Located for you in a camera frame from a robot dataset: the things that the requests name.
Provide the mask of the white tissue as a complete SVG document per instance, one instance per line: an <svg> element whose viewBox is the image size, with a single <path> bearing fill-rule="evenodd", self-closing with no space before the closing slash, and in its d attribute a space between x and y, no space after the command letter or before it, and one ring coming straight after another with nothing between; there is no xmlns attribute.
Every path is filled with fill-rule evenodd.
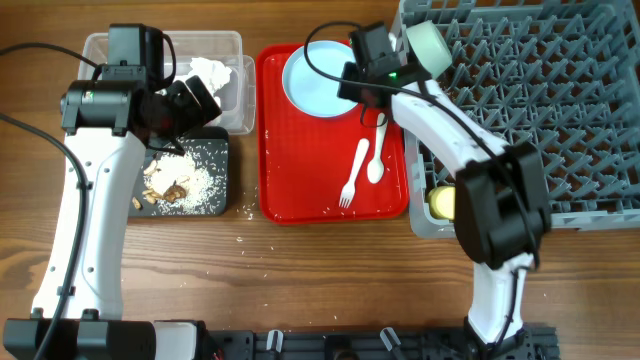
<svg viewBox="0 0 640 360"><path fill-rule="evenodd" d="M192 58L188 77L198 76L207 90L214 95L231 80L232 69L219 60Z"/></svg>

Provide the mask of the white plastic spoon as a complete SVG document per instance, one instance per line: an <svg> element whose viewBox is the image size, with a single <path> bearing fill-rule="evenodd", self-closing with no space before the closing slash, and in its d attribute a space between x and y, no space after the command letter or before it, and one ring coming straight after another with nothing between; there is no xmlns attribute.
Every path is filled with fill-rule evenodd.
<svg viewBox="0 0 640 360"><path fill-rule="evenodd" d="M367 165L367 178L371 184L379 183L385 171L381 159L387 129L387 119L384 113L378 115L376 125L374 153Z"/></svg>

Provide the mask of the green bowl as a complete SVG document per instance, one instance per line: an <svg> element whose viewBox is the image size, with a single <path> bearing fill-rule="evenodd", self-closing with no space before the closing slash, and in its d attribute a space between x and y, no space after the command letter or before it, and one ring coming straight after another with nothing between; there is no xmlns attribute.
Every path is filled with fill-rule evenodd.
<svg viewBox="0 0 640 360"><path fill-rule="evenodd" d="M451 52L432 21L409 27L406 34L418 62L434 79L452 65Z"/></svg>

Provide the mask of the yellow plastic cup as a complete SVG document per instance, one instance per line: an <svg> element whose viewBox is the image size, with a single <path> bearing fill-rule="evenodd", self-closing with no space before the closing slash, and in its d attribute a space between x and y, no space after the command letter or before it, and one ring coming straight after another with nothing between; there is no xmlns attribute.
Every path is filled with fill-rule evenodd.
<svg viewBox="0 0 640 360"><path fill-rule="evenodd" d="M427 196L429 211L436 219L455 219L455 188L441 186L432 189Z"/></svg>

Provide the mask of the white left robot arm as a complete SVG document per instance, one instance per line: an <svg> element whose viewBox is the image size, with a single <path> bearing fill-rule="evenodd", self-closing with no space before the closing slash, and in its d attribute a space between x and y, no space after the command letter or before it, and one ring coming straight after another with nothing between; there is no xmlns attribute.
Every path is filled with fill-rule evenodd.
<svg viewBox="0 0 640 360"><path fill-rule="evenodd" d="M108 58L62 96L61 207L41 286L25 319L10 318L4 348L18 359L212 359L220 352L196 320L126 321L120 285L133 190L152 139L181 154L179 138L217 118L203 82L175 78L170 37L114 24Z"/></svg>

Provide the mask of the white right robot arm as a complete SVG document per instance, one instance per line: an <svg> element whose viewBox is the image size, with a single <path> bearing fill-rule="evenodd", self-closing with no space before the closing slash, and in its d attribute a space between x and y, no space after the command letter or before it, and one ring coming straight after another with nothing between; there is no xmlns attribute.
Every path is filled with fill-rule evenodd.
<svg viewBox="0 0 640 360"><path fill-rule="evenodd" d="M402 59L383 23L356 26L338 95L389 111L453 177L454 230L474 263L465 330L479 356L497 357L524 340L525 277L538 268L551 229L541 155L528 142L511 145L490 133L449 99L438 79L453 56L432 22L408 28L405 37L410 52Z"/></svg>

